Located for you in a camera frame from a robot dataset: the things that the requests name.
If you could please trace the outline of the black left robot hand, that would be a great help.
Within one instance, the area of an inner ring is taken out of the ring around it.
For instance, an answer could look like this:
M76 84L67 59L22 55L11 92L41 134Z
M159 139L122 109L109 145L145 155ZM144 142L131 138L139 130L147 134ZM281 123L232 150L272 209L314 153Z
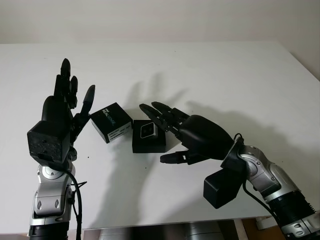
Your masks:
M91 115L96 86L91 85L84 97L81 111L75 115L71 110L78 103L78 79L71 76L70 61L62 61L60 73L56 76L53 95L48 96L43 104L41 119L49 124L49 149L43 154L52 156L54 162L63 162Z

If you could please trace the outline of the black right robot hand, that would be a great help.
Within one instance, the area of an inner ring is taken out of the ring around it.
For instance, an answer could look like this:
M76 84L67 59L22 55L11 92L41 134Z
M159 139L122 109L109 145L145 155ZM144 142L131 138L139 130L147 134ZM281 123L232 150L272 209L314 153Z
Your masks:
M237 165L243 139L232 138L222 127L197 114L188 115L177 108L153 101L151 106L141 103L139 108L164 132L171 132L178 139L183 151L168 153L160 157L164 164L192 165L213 159L225 161L221 166Z

